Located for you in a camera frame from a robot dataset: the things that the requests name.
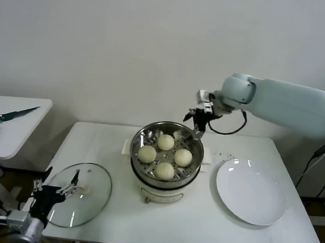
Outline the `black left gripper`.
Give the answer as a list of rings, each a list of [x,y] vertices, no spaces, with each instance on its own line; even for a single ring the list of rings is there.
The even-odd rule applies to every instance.
[[[29,213],[31,218],[39,219],[41,222],[48,222],[48,214],[54,205],[62,203],[64,197],[70,197],[77,191],[79,181],[79,169],[71,179],[71,182],[64,187],[44,185],[44,181],[49,177],[53,167],[49,167],[39,178],[33,180],[34,204]]]

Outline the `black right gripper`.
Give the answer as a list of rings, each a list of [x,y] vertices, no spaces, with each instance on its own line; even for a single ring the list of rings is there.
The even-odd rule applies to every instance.
[[[191,136],[193,138],[202,138],[205,134],[207,124],[214,119],[216,119],[216,116],[213,113],[204,112],[203,109],[192,108],[184,116],[183,122],[192,120],[194,129]]]

